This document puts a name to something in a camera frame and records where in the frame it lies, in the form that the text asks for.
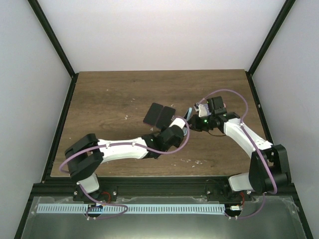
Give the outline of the blue phone black screen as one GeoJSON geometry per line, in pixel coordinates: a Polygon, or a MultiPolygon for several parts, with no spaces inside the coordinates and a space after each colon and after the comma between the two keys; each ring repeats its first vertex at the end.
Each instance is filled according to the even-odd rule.
{"type": "Polygon", "coordinates": [[[168,127],[175,112],[176,110],[174,108],[165,106],[159,115],[155,127],[157,129],[168,127]]]}

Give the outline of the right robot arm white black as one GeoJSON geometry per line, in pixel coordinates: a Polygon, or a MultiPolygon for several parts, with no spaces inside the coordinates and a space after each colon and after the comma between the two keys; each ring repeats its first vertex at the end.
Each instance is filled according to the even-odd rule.
{"type": "Polygon", "coordinates": [[[221,96],[194,104],[196,113],[187,118],[189,128],[209,132],[215,128],[234,140],[250,157],[247,173],[228,178],[221,194],[228,201],[234,200],[239,191],[277,193],[281,187],[291,184],[287,150],[281,144],[274,145],[252,131],[235,112],[228,112],[221,96]]]}

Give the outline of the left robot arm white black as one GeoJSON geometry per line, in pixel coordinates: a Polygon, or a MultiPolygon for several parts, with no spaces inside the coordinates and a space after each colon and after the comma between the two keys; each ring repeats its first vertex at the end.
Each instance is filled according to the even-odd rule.
{"type": "Polygon", "coordinates": [[[171,124],[157,135],[145,134],[131,140],[109,141],[88,134],[65,151],[59,170],[68,173],[90,201],[102,200],[96,169],[103,163],[121,159],[157,159],[180,151],[189,140],[189,130],[171,124]]]}

